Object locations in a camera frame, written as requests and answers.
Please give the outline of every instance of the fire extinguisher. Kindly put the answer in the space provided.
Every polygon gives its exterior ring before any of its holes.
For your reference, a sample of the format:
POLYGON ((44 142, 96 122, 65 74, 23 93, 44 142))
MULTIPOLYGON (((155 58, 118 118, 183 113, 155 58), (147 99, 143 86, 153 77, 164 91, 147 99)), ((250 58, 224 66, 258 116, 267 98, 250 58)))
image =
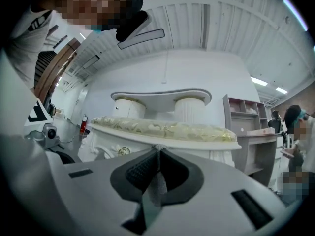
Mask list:
POLYGON ((80 127, 80 133, 84 133, 85 126, 87 124, 87 120, 88 120, 88 116, 86 114, 84 114, 83 119, 82 119, 82 123, 81 123, 81 127, 80 127))

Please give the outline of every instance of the fluorescent light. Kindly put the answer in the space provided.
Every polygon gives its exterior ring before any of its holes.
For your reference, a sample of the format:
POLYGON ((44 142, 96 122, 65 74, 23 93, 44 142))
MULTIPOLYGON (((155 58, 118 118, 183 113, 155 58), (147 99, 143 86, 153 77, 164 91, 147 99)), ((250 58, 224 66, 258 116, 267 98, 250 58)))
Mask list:
POLYGON ((129 46, 139 44, 145 41, 157 39, 157 38, 163 38, 165 37, 165 33, 163 29, 156 29, 153 31, 148 31, 139 35, 136 35, 132 39, 125 40, 124 42, 118 43, 118 47, 122 50, 124 48, 127 48, 129 46))
POLYGON ((301 14, 294 7, 294 5, 290 2, 290 0, 283 0, 283 2, 290 9, 290 11, 294 14, 296 19, 300 22, 300 24, 302 25, 304 31, 307 31, 308 30, 308 26, 307 26, 306 22, 304 21, 304 19, 301 16, 301 14))
POLYGON ((265 86, 265 85, 268 84, 267 82, 262 81, 262 80, 259 80, 259 79, 256 79, 256 78, 254 78, 254 77, 251 77, 251 78, 252 78, 252 81, 253 81, 254 83, 260 84, 260 85, 262 85, 262 86, 265 86))
POLYGON ((287 91, 283 90, 282 88, 276 88, 276 90, 283 94, 287 94, 287 91))
POLYGON ((87 69, 89 66, 93 65, 95 62, 99 60, 99 57, 97 55, 90 58, 82 67, 84 69, 87 69))

